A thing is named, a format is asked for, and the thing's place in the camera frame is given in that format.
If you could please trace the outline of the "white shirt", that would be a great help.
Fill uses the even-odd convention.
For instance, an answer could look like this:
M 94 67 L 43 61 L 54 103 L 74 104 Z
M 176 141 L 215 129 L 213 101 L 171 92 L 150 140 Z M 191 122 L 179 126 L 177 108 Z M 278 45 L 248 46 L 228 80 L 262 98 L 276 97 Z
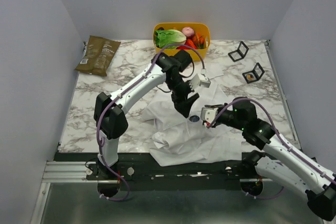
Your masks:
M 207 129 L 200 119 L 205 105 L 224 104 L 228 97 L 218 85 L 223 71 L 218 64 L 206 64 L 209 88 L 198 88 L 199 98 L 187 118 L 179 114 L 168 93 L 157 91 L 144 109 L 142 118 L 154 121 L 155 131 L 149 141 L 149 153 L 160 166 L 186 163 L 214 163 L 241 160 L 241 141 L 229 136 L 230 128 Z

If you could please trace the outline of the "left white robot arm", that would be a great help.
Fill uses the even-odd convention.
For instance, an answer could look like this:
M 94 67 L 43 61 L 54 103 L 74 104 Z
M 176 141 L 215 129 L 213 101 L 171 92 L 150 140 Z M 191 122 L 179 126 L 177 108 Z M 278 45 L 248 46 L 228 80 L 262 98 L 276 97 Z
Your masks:
M 193 103 L 199 98 L 190 81 L 184 81 L 181 72 L 193 63 L 185 50 L 174 56 L 158 53 L 145 70 L 125 86 L 110 95 L 104 92 L 96 98 L 94 120 L 99 146 L 98 173 L 104 179 L 120 178 L 116 172 L 119 138 L 129 124 L 126 114 L 149 91 L 166 83 L 171 90 L 175 110 L 183 117 L 190 114 Z

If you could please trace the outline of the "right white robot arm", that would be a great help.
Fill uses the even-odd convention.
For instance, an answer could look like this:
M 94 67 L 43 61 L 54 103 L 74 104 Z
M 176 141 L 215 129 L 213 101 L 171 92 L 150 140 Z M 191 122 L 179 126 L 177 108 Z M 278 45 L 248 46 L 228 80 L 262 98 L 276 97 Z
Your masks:
M 231 103 L 217 105 L 207 119 L 208 127 L 225 125 L 242 131 L 243 138 L 267 156 L 250 159 L 241 165 L 242 173 L 249 178 L 257 174 L 272 179 L 282 187 L 303 196 L 309 209 L 326 221 L 335 218 L 335 172 L 323 167 L 292 145 L 276 129 L 273 120 L 257 117 L 258 102 L 235 98 Z

